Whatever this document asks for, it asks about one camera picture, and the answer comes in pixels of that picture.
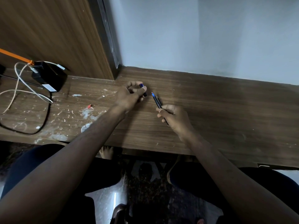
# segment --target hand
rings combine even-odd
[[[187,112],[181,106],[163,105],[160,109],[156,108],[156,111],[159,112],[157,117],[164,117],[181,141],[194,131]]]
[[[131,86],[138,86],[141,83],[140,81],[131,81],[122,85],[116,93],[115,106],[120,108],[121,111],[128,113],[137,102],[143,101],[143,94],[147,90],[147,87],[143,86],[140,89],[130,88]]]

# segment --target blue pen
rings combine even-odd
[[[139,86],[140,86],[140,88],[141,88],[141,87],[143,87],[143,84],[142,84],[142,83],[140,83],[140,84],[139,84]],[[146,97],[146,96],[147,96],[147,94],[146,94],[146,93],[144,93],[144,94],[143,94],[143,96],[144,96],[144,97]]]
[[[154,98],[154,100],[155,100],[155,102],[156,102],[156,105],[158,106],[158,108],[162,108],[162,104],[161,104],[161,102],[160,102],[160,100],[159,100],[159,98],[157,98],[155,95],[154,95],[154,93],[152,92],[152,97]]]

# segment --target wooden desk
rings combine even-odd
[[[116,81],[69,76],[62,90],[53,94],[55,103],[40,133],[26,136],[0,129],[0,139],[36,144],[71,141],[109,109],[118,86],[129,80],[143,81],[163,104],[182,105],[193,126],[229,159],[299,167],[298,86],[133,67],[124,67]],[[0,91],[13,89],[15,83],[1,79]],[[37,91],[47,95],[45,90]],[[1,112],[12,94],[0,97]],[[90,104],[94,109],[84,113]],[[20,93],[1,116],[2,124],[33,132],[42,124],[46,107],[34,95]],[[192,154],[156,117],[155,108],[148,96],[118,125],[106,145]]]

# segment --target black cable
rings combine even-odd
[[[0,127],[4,128],[4,129],[7,129],[9,131],[13,131],[13,132],[16,132],[16,133],[22,133],[22,134],[26,134],[26,135],[36,134],[36,133],[40,132],[44,128],[44,126],[46,125],[48,117],[50,115],[50,109],[51,109],[51,103],[49,103],[49,105],[48,105],[48,110],[47,110],[47,114],[46,114],[45,120],[43,122],[43,125],[36,132],[34,132],[34,133],[26,133],[26,132],[22,132],[22,131],[17,131],[17,130],[14,130],[12,128],[9,128],[7,126],[2,125],[1,122],[0,122]]]
[[[11,76],[8,76],[8,75],[2,75],[2,74],[0,74],[0,77],[1,77],[1,76],[3,76],[3,77],[7,77],[7,78],[10,78],[10,79],[18,80],[17,78],[15,78],[15,77],[11,77]],[[42,86],[40,86],[40,85],[37,85],[37,84],[34,84],[34,83],[31,83],[31,82],[26,82],[26,83],[44,89],[44,87],[42,87]]]

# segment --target wood grain surface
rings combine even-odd
[[[45,129],[28,137],[35,142],[71,141],[111,107],[118,86],[129,80],[143,81],[163,104],[182,105],[192,125],[229,159],[299,167],[299,87],[210,75],[124,67],[115,81],[69,76],[62,90],[53,94],[55,103]],[[1,79],[0,90],[14,85],[11,79]],[[0,98],[0,111],[12,94]],[[85,118],[84,109],[90,104],[94,109]],[[1,121],[32,132],[42,124],[46,107],[33,95],[20,93]],[[192,154],[156,117],[155,108],[148,96],[117,126],[106,145]],[[4,129],[0,134],[1,138],[18,135]]]
[[[61,64],[70,75],[114,80],[108,41],[103,45],[88,0],[0,0],[0,11],[0,48]],[[3,66],[16,62],[0,53]]]

